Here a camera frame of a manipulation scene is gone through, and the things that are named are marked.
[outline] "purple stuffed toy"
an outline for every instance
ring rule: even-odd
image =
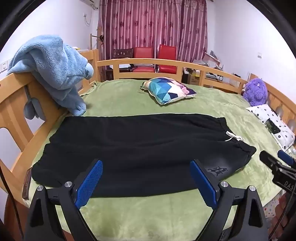
[[[256,106],[265,104],[267,95],[265,83],[262,79],[256,78],[246,84],[243,98],[250,103],[250,106]]]

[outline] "curtain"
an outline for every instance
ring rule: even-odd
[[[177,60],[202,59],[207,51],[206,0],[101,0],[103,58],[113,49],[176,46]]]

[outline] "chair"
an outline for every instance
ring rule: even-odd
[[[160,44],[159,51],[158,51],[158,58],[176,60],[176,51],[177,51],[177,48],[175,46],[166,46],[166,45]],[[159,72],[167,73],[167,74],[176,74],[177,67],[171,66],[171,65],[159,65]]]
[[[133,58],[133,48],[113,49],[113,58]]]
[[[135,58],[153,58],[153,49],[147,47],[135,47]],[[132,72],[149,72],[154,73],[155,69],[151,66],[137,66]]]

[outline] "wooden floor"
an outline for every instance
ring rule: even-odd
[[[24,205],[20,204],[19,202],[16,201],[17,204],[17,210],[20,216],[20,221],[22,224],[22,229],[25,233],[25,227],[26,227],[26,222],[27,222],[27,216],[29,213],[29,209],[25,207]],[[13,209],[12,201],[8,197],[7,202],[6,202],[6,208],[5,208],[5,215],[4,215],[4,225],[7,228],[7,230],[10,232],[12,237],[15,239],[15,241],[22,241],[21,235],[20,235],[20,230],[17,225],[17,219],[15,217],[15,212]],[[71,234],[68,232],[64,231],[65,237],[67,241],[74,241],[73,237]]]

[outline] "brown leather strap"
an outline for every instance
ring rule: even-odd
[[[32,168],[27,170],[25,181],[24,181],[24,186],[22,188],[22,198],[24,200],[29,199],[29,188],[30,188],[30,183],[31,183],[31,177],[32,177]]]

